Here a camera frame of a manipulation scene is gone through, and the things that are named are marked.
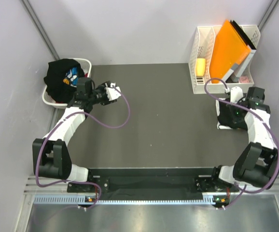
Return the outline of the aluminium frame rail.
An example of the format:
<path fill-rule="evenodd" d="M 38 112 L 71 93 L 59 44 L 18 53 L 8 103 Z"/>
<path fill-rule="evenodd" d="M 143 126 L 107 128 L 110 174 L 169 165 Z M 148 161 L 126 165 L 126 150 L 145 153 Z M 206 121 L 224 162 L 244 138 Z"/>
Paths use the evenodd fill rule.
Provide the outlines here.
<path fill-rule="evenodd" d="M 68 188 L 68 184 L 64 182 L 41 188 L 36 184 L 35 176 L 29 176 L 27 179 L 26 186 L 24 188 L 24 193 L 62 194 L 62 193 L 67 193 L 67 188 Z M 261 194 L 279 194 L 279 177 L 277 178 L 276 182 L 270 189 L 262 191 Z"/>

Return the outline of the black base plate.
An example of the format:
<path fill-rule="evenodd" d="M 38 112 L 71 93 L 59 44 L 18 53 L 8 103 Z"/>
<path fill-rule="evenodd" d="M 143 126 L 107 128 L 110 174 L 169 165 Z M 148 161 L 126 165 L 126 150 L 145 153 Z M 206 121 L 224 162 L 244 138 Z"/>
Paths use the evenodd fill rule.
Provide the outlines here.
<path fill-rule="evenodd" d="M 216 168 L 91 168 L 89 180 L 101 200 L 193 200 L 204 192 L 226 192 Z"/>

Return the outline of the pink small item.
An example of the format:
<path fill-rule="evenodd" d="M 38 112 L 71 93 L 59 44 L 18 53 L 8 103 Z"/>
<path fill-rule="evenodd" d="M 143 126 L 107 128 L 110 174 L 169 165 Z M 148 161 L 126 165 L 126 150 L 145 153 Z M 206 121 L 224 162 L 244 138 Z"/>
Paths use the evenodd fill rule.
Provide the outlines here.
<path fill-rule="evenodd" d="M 239 78 L 239 83 L 243 83 L 243 84 L 249 83 L 249 78 L 248 78 L 248 76 L 241 76 L 241 77 Z"/>

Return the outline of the white laundry basket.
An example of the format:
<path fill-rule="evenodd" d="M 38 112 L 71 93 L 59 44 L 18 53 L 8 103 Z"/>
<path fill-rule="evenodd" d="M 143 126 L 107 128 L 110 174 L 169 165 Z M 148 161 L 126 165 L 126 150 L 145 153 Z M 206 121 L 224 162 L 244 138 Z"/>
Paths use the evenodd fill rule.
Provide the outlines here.
<path fill-rule="evenodd" d="M 74 59 L 77 62 L 79 62 L 79 64 L 81 65 L 81 68 L 83 69 L 84 73 L 90 73 L 91 74 L 91 69 L 92 69 L 92 64 L 89 60 L 84 59 L 84 58 L 68 58 L 68 59 Z M 57 109 L 64 109 L 67 107 L 67 103 L 58 103 L 56 101 L 54 101 L 52 99 L 51 96 L 48 95 L 48 93 L 46 92 L 46 88 L 47 85 L 45 84 L 44 89 L 43 89 L 43 93 L 42 93 L 42 101 L 43 103 L 52 106 L 54 108 Z"/>

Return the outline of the white file organizer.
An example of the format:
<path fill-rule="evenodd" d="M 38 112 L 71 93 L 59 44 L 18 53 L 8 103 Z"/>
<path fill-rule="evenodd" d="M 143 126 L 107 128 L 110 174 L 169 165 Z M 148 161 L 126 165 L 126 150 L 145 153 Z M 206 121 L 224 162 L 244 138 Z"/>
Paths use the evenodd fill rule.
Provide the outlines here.
<path fill-rule="evenodd" d="M 247 34 L 253 44 L 257 47 L 261 34 L 257 25 L 241 25 L 243 31 Z M 192 89 L 194 94 L 205 94 L 204 85 L 210 79 L 209 66 L 214 48 L 215 36 L 219 32 L 221 26 L 206 26 L 197 27 L 195 30 L 195 38 L 191 49 L 191 54 L 188 62 L 189 72 L 191 77 Z M 197 58 L 206 59 L 206 70 L 204 76 L 195 75 L 195 63 Z M 254 86 L 254 81 L 250 72 L 251 61 L 245 69 L 242 76 L 248 76 L 249 83 L 229 83 L 226 84 L 229 88 L 240 87 L 244 93 L 248 91 L 249 87 Z M 223 94 L 224 85 L 222 83 L 212 84 L 208 83 L 207 90 L 212 94 Z"/>

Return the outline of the white grey binder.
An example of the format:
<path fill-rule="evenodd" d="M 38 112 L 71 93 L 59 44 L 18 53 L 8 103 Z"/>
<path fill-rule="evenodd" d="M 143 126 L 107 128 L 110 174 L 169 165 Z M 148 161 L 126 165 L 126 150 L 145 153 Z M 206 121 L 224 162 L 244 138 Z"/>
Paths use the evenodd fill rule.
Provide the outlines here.
<path fill-rule="evenodd" d="M 257 49 L 251 49 L 251 52 L 246 56 L 246 58 L 240 63 L 234 63 L 229 71 L 223 77 L 223 80 L 227 81 L 231 79 L 234 83 L 238 82 L 240 77 L 243 75 L 248 64 L 252 60 Z"/>

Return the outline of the dark grey table mat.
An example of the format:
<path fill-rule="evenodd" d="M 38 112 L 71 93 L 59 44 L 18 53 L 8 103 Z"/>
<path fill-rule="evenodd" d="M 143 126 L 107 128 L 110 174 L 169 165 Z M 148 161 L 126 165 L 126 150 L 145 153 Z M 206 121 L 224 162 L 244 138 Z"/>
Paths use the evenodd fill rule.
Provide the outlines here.
<path fill-rule="evenodd" d="M 186 63 L 95 65 L 96 84 L 123 96 L 95 105 L 71 138 L 71 161 L 86 168 L 233 165 L 249 143 L 244 130 L 217 129 L 215 100 L 194 94 Z"/>

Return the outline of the black daisy print t-shirt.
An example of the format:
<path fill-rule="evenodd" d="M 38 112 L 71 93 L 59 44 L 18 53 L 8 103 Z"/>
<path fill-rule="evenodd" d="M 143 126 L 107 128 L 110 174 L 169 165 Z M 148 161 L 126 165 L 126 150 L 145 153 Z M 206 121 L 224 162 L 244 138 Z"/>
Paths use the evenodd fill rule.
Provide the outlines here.
<path fill-rule="evenodd" d="M 48 63 L 44 82 L 46 92 L 58 103 L 69 103 L 76 91 L 78 80 L 85 77 L 79 62 L 74 59 L 60 59 Z"/>

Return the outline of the black folder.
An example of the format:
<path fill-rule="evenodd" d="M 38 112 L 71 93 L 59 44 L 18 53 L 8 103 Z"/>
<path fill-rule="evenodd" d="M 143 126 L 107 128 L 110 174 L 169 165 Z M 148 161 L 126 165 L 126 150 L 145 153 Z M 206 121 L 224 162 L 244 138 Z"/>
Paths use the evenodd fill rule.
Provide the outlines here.
<path fill-rule="evenodd" d="M 250 38 L 247 36 L 247 34 L 243 31 L 243 29 L 234 21 L 230 20 L 230 23 L 232 27 L 235 29 L 239 37 L 243 40 L 243 42 L 251 48 L 251 50 L 256 50 L 255 45 L 250 40 Z"/>

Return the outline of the folded white daisy t-shirt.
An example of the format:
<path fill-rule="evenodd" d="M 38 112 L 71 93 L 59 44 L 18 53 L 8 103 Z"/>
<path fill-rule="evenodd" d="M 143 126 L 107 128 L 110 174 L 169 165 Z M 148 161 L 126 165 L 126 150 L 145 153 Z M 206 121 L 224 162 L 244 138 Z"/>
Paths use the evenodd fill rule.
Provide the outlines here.
<path fill-rule="evenodd" d="M 216 114 L 217 114 L 217 129 L 220 130 L 233 130 L 233 124 L 231 122 L 229 104 L 224 102 L 215 101 L 216 103 Z"/>

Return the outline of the yellow sponge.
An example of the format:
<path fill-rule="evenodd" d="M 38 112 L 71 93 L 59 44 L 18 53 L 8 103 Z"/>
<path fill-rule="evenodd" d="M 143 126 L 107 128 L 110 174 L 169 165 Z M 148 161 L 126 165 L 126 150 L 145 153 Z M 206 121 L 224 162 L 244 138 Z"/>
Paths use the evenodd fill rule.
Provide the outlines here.
<path fill-rule="evenodd" d="M 195 75 L 204 76 L 206 70 L 206 59 L 197 58 L 195 63 Z"/>

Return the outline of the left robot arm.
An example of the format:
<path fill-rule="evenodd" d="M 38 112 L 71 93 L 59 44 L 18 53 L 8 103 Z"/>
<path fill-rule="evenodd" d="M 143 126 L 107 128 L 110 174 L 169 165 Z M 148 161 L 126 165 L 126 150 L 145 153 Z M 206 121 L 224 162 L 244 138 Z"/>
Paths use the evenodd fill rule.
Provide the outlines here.
<path fill-rule="evenodd" d="M 88 168 L 72 163 L 68 144 L 95 104 L 108 105 L 120 96 L 121 90 L 116 83 L 107 81 L 95 87 L 90 78 L 80 78 L 61 119 L 43 138 L 33 141 L 35 176 L 75 181 L 83 191 L 91 191 L 94 179 L 89 177 Z"/>

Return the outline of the black brushstroke print t-shirt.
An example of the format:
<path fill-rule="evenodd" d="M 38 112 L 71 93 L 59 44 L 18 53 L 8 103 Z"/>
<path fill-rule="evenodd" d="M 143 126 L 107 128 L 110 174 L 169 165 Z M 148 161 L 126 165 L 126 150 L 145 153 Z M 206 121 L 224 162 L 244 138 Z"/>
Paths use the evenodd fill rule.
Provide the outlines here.
<path fill-rule="evenodd" d="M 217 119 L 220 126 L 227 126 L 231 129 L 247 130 L 247 124 L 245 122 L 246 110 L 234 107 L 223 102 L 219 102 L 217 109 Z"/>

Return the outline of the orange folder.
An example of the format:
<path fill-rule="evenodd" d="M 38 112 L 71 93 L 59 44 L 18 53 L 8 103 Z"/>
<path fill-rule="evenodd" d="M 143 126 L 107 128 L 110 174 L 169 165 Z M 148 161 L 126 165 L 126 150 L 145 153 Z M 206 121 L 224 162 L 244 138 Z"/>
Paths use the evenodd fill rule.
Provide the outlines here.
<path fill-rule="evenodd" d="M 229 20 L 215 37 L 209 74 L 213 84 L 226 81 L 251 52 Z"/>

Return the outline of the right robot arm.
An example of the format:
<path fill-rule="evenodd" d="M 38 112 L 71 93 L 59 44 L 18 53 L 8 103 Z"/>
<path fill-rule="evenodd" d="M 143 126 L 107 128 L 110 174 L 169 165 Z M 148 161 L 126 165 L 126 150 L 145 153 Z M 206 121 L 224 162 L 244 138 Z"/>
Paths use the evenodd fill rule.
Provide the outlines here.
<path fill-rule="evenodd" d="M 262 88 L 250 87 L 244 94 L 240 87 L 233 87 L 227 98 L 216 101 L 217 126 L 246 130 L 249 143 L 234 165 L 216 168 L 217 175 L 210 179 L 215 191 L 222 191 L 235 183 L 256 188 L 272 186 L 274 171 L 279 171 L 278 150 L 267 131 L 271 111 L 264 100 Z"/>

